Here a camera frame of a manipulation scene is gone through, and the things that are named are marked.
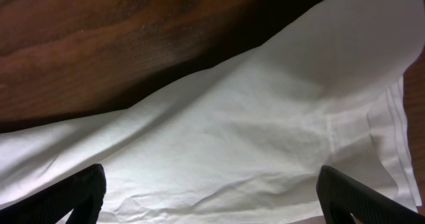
folded cloth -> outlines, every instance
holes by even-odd
[[[2,134],[0,207],[100,162],[99,223],[307,219],[321,215],[323,164],[414,209],[393,83],[420,54],[423,27],[422,0],[325,0],[128,110]]]

dark wood grain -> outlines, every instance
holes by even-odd
[[[261,45],[320,1],[0,0],[0,132],[128,108]],[[424,63],[404,76],[423,198]]]

brown wooden surface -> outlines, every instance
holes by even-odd
[[[261,45],[320,1],[0,0],[0,132],[128,108]],[[404,98],[423,198],[424,63],[406,72]]]

white cloth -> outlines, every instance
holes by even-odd
[[[423,27],[422,0],[325,0],[128,110],[1,134],[0,207],[100,162],[99,223],[299,221],[321,215],[323,164],[414,209],[391,84],[420,54]]]

